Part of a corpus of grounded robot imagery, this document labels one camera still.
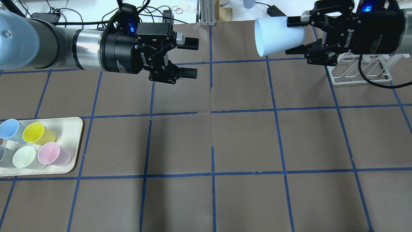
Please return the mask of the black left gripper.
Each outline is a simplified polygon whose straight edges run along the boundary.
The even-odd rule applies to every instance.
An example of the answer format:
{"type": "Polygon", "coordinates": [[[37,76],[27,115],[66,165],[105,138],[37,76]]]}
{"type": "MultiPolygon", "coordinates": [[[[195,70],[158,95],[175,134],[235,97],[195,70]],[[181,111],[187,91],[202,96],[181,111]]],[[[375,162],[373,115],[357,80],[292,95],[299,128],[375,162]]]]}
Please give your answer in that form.
{"type": "Polygon", "coordinates": [[[176,33],[172,23],[139,23],[134,31],[103,33],[100,56],[105,71],[138,74],[147,70],[150,81],[172,85],[182,78],[197,78],[197,69],[173,64],[167,53],[175,48],[197,51],[198,38],[176,33]]]}

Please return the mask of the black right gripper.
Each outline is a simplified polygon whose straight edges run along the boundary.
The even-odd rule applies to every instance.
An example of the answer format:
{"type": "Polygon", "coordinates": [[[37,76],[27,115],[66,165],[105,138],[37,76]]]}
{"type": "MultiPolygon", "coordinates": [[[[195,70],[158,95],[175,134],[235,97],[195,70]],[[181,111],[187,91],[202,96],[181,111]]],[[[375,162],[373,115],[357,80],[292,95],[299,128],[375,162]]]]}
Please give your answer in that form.
{"type": "Polygon", "coordinates": [[[285,51],[303,55],[311,65],[336,66],[338,55],[405,54],[406,10],[385,9],[352,14],[353,0],[319,0],[301,16],[287,17],[287,27],[329,25],[325,45],[311,43],[285,51]]]}

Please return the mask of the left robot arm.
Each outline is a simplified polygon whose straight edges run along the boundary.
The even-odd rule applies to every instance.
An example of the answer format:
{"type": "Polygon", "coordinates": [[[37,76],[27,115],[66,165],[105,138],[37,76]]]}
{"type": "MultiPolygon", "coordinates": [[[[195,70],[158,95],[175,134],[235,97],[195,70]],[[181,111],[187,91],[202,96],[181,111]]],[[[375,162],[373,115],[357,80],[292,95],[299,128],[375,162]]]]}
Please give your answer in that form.
{"type": "Polygon", "coordinates": [[[126,74],[146,70],[149,80],[173,85],[181,78],[196,79],[198,72],[173,64],[168,51],[197,50],[199,42],[175,32],[171,18],[140,22],[138,10],[130,4],[123,4],[104,30],[61,28],[1,10],[1,70],[63,67],[126,74]]]}

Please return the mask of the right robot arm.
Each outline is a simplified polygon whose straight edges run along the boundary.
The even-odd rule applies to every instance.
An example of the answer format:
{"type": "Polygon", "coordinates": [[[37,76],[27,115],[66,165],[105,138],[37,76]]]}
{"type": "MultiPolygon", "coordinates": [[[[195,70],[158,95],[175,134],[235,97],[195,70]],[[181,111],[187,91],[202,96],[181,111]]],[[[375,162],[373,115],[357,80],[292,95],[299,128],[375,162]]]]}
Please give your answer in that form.
{"type": "Polygon", "coordinates": [[[396,0],[320,0],[302,16],[287,18],[287,27],[311,25],[324,32],[307,45],[294,45],[285,54],[303,54],[308,64],[337,65],[340,54],[411,54],[411,9],[396,0]]]}

